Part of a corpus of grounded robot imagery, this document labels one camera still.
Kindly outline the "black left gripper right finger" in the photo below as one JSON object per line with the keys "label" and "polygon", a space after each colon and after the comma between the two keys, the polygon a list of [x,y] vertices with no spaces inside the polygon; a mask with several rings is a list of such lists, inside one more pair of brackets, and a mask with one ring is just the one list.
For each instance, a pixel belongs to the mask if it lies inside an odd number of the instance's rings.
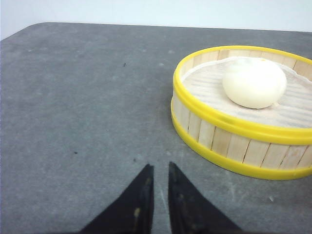
{"label": "black left gripper right finger", "polygon": [[168,205],[173,234],[240,234],[243,232],[207,200],[173,162],[169,163]]}

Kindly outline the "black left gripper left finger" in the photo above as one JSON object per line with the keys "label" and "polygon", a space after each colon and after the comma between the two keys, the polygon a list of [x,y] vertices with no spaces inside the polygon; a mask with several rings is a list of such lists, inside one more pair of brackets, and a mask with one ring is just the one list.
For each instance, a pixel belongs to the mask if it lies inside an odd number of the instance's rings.
{"label": "black left gripper left finger", "polygon": [[150,234],[154,213],[154,167],[146,164],[122,194],[81,234]]}

